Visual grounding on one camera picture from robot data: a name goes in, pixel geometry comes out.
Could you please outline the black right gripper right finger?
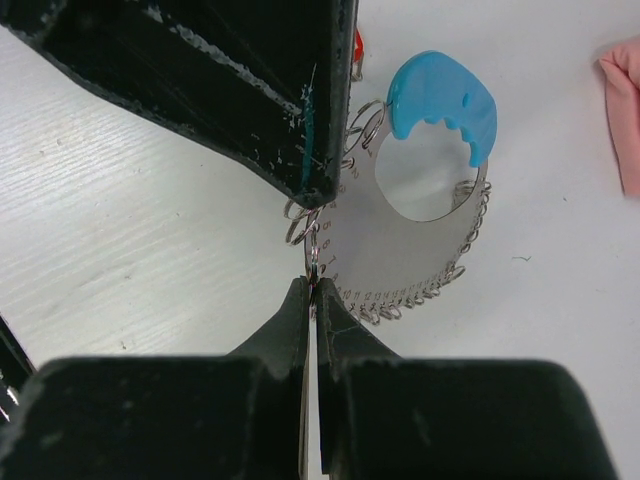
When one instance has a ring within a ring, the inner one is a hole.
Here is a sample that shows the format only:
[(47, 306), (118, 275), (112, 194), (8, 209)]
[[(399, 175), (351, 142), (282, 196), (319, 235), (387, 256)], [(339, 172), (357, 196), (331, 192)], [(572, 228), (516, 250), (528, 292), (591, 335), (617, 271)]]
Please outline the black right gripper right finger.
[(561, 365), (406, 359), (315, 289), (321, 468), (332, 479), (613, 479), (589, 401)]

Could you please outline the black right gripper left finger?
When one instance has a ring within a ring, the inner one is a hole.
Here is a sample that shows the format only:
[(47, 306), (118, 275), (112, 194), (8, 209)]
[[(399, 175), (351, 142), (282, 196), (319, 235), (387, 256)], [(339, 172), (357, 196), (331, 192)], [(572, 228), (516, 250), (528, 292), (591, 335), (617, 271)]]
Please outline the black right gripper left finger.
[(225, 355), (67, 357), (1, 430), (5, 479), (304, 479), (309, 285)]

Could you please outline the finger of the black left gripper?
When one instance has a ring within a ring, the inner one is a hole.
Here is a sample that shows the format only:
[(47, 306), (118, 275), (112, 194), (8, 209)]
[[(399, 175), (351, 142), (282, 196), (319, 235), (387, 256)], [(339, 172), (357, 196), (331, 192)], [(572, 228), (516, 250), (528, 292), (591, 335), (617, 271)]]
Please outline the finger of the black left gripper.
[(1, 23), (76, 84), (250, 169), (334, 200), (354, 1), (5, 1)]

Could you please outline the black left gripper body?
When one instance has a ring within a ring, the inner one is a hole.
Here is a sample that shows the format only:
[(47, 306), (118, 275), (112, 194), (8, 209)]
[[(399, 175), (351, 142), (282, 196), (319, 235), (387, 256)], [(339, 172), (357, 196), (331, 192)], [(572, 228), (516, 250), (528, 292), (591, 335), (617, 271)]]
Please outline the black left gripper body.
[(0, 318), (1, 424), (11, 420), (19, 405), (19, 392), (34, 374), (31, 360), (3, 317)]

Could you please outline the key with red tag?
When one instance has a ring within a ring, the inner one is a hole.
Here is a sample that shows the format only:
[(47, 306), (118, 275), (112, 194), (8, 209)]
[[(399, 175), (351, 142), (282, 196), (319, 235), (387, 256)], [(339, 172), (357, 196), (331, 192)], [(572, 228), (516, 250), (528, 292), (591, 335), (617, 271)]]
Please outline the key with red tag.
[(354, 49), (351, 68), (351, 80), (361, 81), (363, 78), (362, 65), (364, 60), (364, 43), (359, 29), (355, 30)]

